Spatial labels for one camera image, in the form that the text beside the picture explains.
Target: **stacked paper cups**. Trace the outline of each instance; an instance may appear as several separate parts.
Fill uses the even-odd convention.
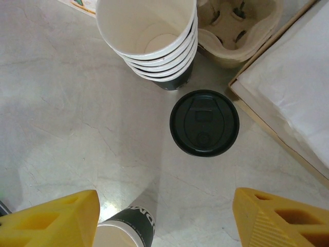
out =
[[[139,76],[165,90],[190,79],[197,51],[196,0],[98,0],[107,44]]]

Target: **yellow plastic object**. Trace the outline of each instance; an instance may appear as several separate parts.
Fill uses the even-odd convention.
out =
[[[99,219],[95,190],[0,218],[0,247],[91,247]]]
[[[233,212],[243,247],[329,247],[329,211],[238,188]]]

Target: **floor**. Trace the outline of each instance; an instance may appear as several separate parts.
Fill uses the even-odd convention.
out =
[[[100,221],[135,199],[153,203],[154,247],[238,247],[237,187],[329,209],[329,191],[239,108],[240,133],[225,154],[176,146],[176,101],[197,89],[224,93],[234,70],[198,54],[190,83],[166,92],[125,65],[92,17],[55,0],[0,8],[0,200],[10,210],[96,189]]]

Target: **black coffee cup lid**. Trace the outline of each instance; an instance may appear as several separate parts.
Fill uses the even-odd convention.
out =
[[[233,103],[210,90],[183,96],[170,116],[170,131],[176,144],[188,154],[201,157],[226,152],[234,144],[239,127]]]

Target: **cup bottom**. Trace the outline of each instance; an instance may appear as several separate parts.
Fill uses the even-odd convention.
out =
[[[190,66],[183,74],[181,74],[179,77],[171,81],[165,81],[165,82],[153,81],[153,82],[164,90],[168,90],[168,91],[178,90],[189,82],[193,71],[193,65],[194,65],[194,61],[192,61]]]

